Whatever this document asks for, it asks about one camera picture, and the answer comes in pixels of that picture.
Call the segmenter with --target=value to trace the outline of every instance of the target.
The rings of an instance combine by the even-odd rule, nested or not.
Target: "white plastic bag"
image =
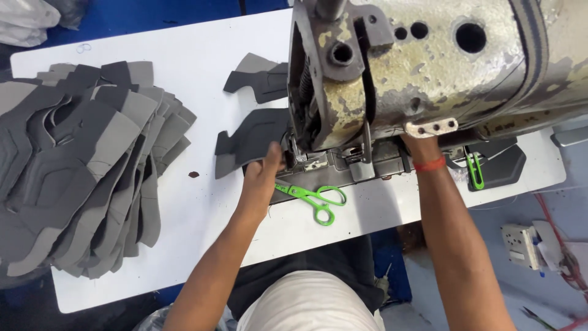
[[[2,0],[0,2],[0,42],[33,47],[47,40],[61,15],[43,0]]]

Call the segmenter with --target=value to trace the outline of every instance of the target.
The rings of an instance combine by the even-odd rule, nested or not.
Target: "white table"
[[[74,278],[53,268],[57,301],[69,313],[183,283],[205,250],[226,226],[239,199],[240,171],[214,179],[218,132],[237,129],[254,108],[286,107],[286,100],[259,106],[250,88],[222,91],[229,73],[252,52],[276,62],[288,60],[291,10],[242,16],[139,34],[17,53],[14,77],[34,77],[60,62],[100,67],[116,61],[153,61],[155,85],[170,91],[198,119],[186,136],[192,145],[159,179],[161,236],[154,248],[140,245],[139,257],[125,258],[117,273],[97,280]],[[551,129],[524,135],[519,146],[527,155],[521,179],[509,186],[477,193],[459,183],[467,206],[495,201],[565,180]],[[197,171],[198,178],[188,177]],[[373,180],[347,186],[345,207],[335,207],[336,221],[316,224],[311,206],[301,200],[270,208],[243,261],[243,266],[319,247],[361,234],[420,220],[416,176]]]

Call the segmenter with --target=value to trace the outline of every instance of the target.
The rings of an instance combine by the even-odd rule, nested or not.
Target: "stack of fabric pieces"
[[[0,84],[0,259],[99,278],[155,245],[157,178],[196,116],[151,62],[55,64]]]

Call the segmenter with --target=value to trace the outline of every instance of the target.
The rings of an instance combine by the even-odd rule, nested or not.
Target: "hole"
[[[429,28],[425,23],[415,22],[410,26],[410,34],[416,39],[423,39],[429,34]]]
[[[477,24],[465,23],[455,32],[459,48],[468,53],[478,53],[486,46],[486,33]]]
[[[353,61],[353,50],[348,44],[338,42],[330,53],[331,61],[336,65],[350,65]]]
[[[420,106],[420,98],[412,98],[412,99],[410,99],[410,108],[413,111],[419,110],[419,106]]]
[[[404,40],[408,36],[408,32],[406,32],[406,29],[404,28],[398,28],[394,30],[394,36],[396,36],[396,39],[398,40]]]

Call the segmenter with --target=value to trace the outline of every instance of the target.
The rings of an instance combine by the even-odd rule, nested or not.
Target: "red wrist string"
[[[415,170],[417,172],[420,171],[433,171],[437,169],[441,169],[445,166],[445,156],[442,155],[435,161],[428,161],[425,163],[413,163]]]

